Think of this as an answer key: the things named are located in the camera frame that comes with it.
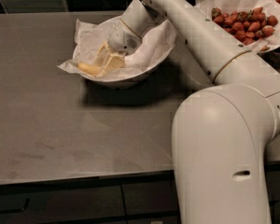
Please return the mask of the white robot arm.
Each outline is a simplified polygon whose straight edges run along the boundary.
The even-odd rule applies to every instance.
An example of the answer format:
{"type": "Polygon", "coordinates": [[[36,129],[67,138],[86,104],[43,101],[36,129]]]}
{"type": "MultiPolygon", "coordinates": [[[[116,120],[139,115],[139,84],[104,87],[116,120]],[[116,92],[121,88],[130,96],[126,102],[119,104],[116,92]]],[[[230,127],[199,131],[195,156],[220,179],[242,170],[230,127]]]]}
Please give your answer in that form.
{"type": "Polygon", "coordinates": [[[186,0],[133,0],[116,51],[168,20],[210,78],[177,109],[172,154],[182,224],[272,224],[264,152],[280,134],[280,74],[186,0]]]}

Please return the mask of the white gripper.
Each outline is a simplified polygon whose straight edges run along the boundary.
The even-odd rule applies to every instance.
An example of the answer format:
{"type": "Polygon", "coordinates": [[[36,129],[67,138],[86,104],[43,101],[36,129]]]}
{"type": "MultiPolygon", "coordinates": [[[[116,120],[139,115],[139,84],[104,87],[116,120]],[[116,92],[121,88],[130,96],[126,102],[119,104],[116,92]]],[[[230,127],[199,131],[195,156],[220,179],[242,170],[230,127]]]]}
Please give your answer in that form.
{"type": "Polygon", "coordinates": [[[141,44],[142,39],[122,20],[116,21],[108,32],[107,42],[104,42],[98,49],[93,61],[100,67],[98,77],[124,67],[124,56],[118,52],[132,55],[141,44]]]}

